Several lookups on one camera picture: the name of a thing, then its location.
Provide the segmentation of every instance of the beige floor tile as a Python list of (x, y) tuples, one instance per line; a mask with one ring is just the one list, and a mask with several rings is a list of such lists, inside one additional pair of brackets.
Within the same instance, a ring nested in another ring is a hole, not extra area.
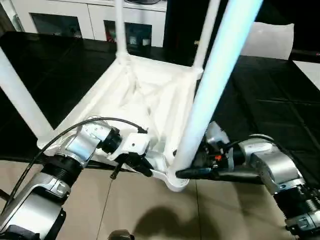
[[(25, 163), (0, 161), (0, 188), (9, 192), (16, 184), (27, 165)], [(27, 176), (28, 180), (41, 169), (35, 165)], [(63, 209), (66, 220), (60, 230), (58, 240), (95, 240), (101, 223), (111, 179), (106, 170), (85, 169), (71, 189), (71, 194)], [(0, 199), (0, 208), (4, 201)]]
[(96, 169), (82, 171), (63, 206), (66, 220), (57, 240), (97, 239), (110, 182), (110, 171)]
[(98, 239), (118, 229), (137, 240), (199, 240), (195, 181), (183, 192), (172, 192), (161, 180), (121, 172), (112, 182)]
[(262, 185), (197, 180), (202, 240), (292, 240)]
[[(27, 167), (26, 163), (22, 162), (12, 162), (0, 160), (0, 189), (4, 190), (6, 193), (10, 194), (21, 174)], [(34, 165), (28, 175), (25, 178), (25, 181), (21, 184), (18, 193), (21, 189), (28, 183), (28, 181), (33, 177), (33, 175), (40, 171), (42, 168), (41, 165)], [(2, 211), (5, 206), (5, 201), (0, 199), (0, 210)]]

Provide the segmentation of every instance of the glass cabinet door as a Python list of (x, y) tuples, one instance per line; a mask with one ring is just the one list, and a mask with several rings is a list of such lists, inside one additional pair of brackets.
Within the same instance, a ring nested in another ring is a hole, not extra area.
[(49, 0), (12, 0), (24, 31), (94, 39), (86, 4)]
[[(116, 10), (113, 6), (88, 5), (94, 39), (116, 42)], [(126, 42), (132, 46), (162, 47), (166, 13), (123, 8)]]
[[(104, 20), (104, 30), (107, 42), (115, 43), (116, 23)], [(126, 22), (125, 24), (126, 44), (133, 46), (151, 46), (152, 25)]]
[(78, 18), (43, 13), (30, 13), (39, 34), (82, 38)]

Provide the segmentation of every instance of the black table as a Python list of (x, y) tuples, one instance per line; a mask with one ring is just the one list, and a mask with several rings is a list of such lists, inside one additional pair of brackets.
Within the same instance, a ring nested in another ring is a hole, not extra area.
[[(54, 128), (113, 62), (116, 52), (113, 43), (23, 32), (6, 33), (0, 46)], [(181, 64), (162, 48), (133, 47), (129, 52)], [(23, 161), (33, 156), (38, 150), (36, 137), (3, 92), (0, 103), (0, 159)], [(273, 137), (298, 158), (296, 164), (307, 181), (320, 186), (319, 116), (320, 91), (292, 61), (241, 56), (212, 119), (231, 140), (254, 133)], [(91, 166), (106, 167), (94, 162)]]

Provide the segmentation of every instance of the white countertop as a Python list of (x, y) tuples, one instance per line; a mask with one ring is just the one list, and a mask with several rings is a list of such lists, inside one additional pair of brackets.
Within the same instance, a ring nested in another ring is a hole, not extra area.
[[(54, 0), (54, 1), (103, 5), (103, 6), (109, 6), (109, 7), (115, 6), (114, 0)], [(160, 2), (158, 2), (156, 4), (149, 4), (149, 5), (135, 4), (135, 3), (125, 1), (123, 3), (123, 7), (127, 8), (127, 9), (141, 9), (141, 10), (150, 10), (150, 11), (156, 11), (156, 12), (166, 12), (167, 11), (167, 1), (161, 0)]]

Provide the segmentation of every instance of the wire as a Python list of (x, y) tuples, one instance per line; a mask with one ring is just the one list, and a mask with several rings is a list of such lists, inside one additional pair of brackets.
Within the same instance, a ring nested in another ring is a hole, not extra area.
[(246, 141), (246, 140), (249, 140), (249, 139), (264, 139), (264, 140), (267, 140), (267, 141), (273, 143), (274, 145), (276, 145), (277, 148), (278, 148), (281, 152), (283, 152), (284, 154), (288, 155), (291, 159), (293, 159), (293, 160), (295, 160), (295, 161), (299, 161), (296, 156), (292, 155), (292, 154), (289, 152), (289, 150), (287, 150), (285, 147), (283, 147), (279, 142), (275, 141), (273, 138), (271, 138), (271, 137), (269, 137), (269, 136), (260, 135), (260, 134), (253, 134), (253, 135), (247, 136), (245, 139), (237, 140), (237, 141), (228, 143), (228, 144), (226, 145), (226, 147), (224, 148), (225, 153), (226, 153), (229, 149), (233, 148), (235, 145), (240, 144), (240, 143), (242, 143), (242, 142), (244, 142), (244, 141)]
[(35, 155), (35, 157), (30, 161), (30, 163), (28, 164), (28, 166), (25, 168), (25, 170), (23, 171), (22, 175), (20, 176), (18, 182), (15, 184), (10, 197), (8, 199), (8, 201), (5, 203), (5, 206), (2, 210), (2, 213), (4, 213), (5, 209), (7, 208), (7, 206), (12, 202), (12, 200), (14, 199), (20, 185), (22, 184), (22, 182), (24, 181), (26, 175), (28, 174), (28, 172), (30, 171), (31, 167), (35, 164), (36, 160), (55, 142), (57, 141), (59, 138), (61, 138), (63, 135), (67, 134), (68, 132), (70, 132), (71, 130), (79, 127), (79, 126), (83, 126), (92, 122), (96, 122), (96, 121), (117, 121), (117, 122), (122, 122), (125, 124), (129, 124), (135, 128), (138, 129), (138, 133), (147, 133), (146, 130), (144, 130), (141, 126), (128, 121), (128, 120), (124, 120), (121, 118), (116, 118), (116, 117), (96, 117), (96, 118), (91, 118), (91, 119), (87, 119), (81, 122), (78, 122), (75, 125), (72, 125), (71, 127), (67, 128), (66, 130), (64, 130), (63, 132), (61, 132), (60, 134), (58, 134), (56, 137), (54, 137), (50, 142), (48, 142), (38, 153), (37, 155)]
[(275, 144), (279, 149), (284, 149), (278, 142), (276, 142), (273, 138), (269, 137), (269, 136), (264, 136), (264, 135), (258, 135), (258, 134), (253, 134), (253, 135), (249, 135), (244, 139), (241, 140), (237, 140), (237, 141), (233, 141), (231, 143), (228, 143), (226, 145), (226, 147), (224, 148), (225, 151), (228, 151), (229, 149), (233, 148), (235, 145), (238, 145), (246, 140), (249, 139), (264, 139), (267, 140), (273, 144)]

